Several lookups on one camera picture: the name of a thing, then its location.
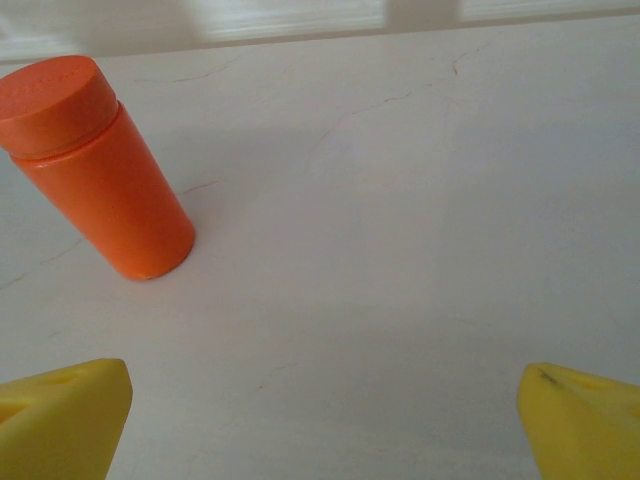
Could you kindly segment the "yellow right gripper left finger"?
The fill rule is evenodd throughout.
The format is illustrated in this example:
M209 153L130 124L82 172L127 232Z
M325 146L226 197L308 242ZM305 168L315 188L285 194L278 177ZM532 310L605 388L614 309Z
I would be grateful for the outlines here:
M132 398L116 358L0 384L0 480L106 480Z

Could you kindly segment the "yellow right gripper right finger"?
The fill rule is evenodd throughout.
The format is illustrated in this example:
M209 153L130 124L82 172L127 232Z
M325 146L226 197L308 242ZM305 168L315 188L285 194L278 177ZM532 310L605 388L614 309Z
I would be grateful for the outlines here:
M530 364L517 409L542 480L640 480L640 386Z

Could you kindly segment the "orange pill bottle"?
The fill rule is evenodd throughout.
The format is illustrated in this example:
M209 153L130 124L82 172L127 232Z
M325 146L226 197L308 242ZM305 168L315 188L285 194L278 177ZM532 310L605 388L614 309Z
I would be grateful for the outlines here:
M126 108L70 152L14 163L121 276L160 277L191 252L195 228Z

